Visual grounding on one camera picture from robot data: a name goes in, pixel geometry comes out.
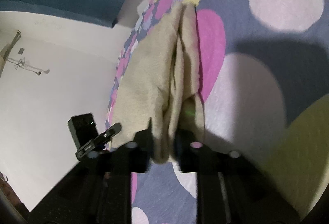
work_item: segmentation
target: white floor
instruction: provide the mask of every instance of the white floor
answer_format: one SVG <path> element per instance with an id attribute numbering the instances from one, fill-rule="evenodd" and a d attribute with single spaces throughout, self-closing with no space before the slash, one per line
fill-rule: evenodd
<path id="1" fill-rule="evenodd" d="M 29 210 L 75 165 L 66 122 L 93 112 L 104 130 L 116 60 L 146 0 L 126 0 L 114 29 L 23 12 L 0 12 L 0 50 L 16 30 L 10 57 L 49 74 L 6 63 L 0 78 L 0 171 Z"/>

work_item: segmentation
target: bed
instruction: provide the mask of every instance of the bed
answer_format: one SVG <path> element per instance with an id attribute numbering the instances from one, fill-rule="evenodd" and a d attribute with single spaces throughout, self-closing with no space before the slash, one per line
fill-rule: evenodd
<path id="1" fill-rule="evenodd" d="M 176 2 L 196 6 L 205 144 L 242 152 L 304 218 L 329 182 L 329 0 L 150 0 L 118 58 L 106 128 L 134 49 Z M 133 223 L 195 223 L 196 196 L 195 174 L 153 164 L 132 175 Z"/>

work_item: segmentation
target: towel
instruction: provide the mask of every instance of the towel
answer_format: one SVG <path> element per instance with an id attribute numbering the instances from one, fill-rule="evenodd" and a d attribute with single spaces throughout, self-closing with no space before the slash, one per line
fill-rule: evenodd
<path id="1" fill-rule="evenodd" d="M 113 123 L 122 131 L 112 147 L 133 140 L 152 118 L 156 163 L 173 160 L 178 128 L 204 136 L 199 90 L 198 36 L 195 7 L 179 3 L 143 39 L 131 57 L 117 93 Z"/>

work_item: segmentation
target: cloth fold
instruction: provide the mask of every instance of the cloth fold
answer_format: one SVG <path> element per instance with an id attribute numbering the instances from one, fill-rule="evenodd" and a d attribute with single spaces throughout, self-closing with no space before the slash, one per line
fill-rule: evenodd
<path id="1" fill-rule="evenodd" d="M 134 50 L 117 93 L 113 123 L 121 123 L 112 147 L 133 140 L 152 118 L 156 163 L 172 161 L 178 128 L 204 136 L 199 90 L 198 36 L 195 7 L 179 3 L 163 16 Z"/>

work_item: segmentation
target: polka dot bedsheet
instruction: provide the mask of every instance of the polka dot bedsheet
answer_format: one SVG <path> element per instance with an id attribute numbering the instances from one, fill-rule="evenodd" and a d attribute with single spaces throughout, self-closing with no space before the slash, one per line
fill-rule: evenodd
<path id="1" fill-rule="evenodd" d="M 272 173 L 304 217 L 328 183 L 329 0 L 150 0 L 118 59 L 106 128 L 134 49 L 176 2 L 196 6 L 205 143 Z M 313 176 L 295 182 L 294 169 Z M 133 223 L 196 223 L 196 196 L 195 174 L 154 164 L 132 175 Z"/>

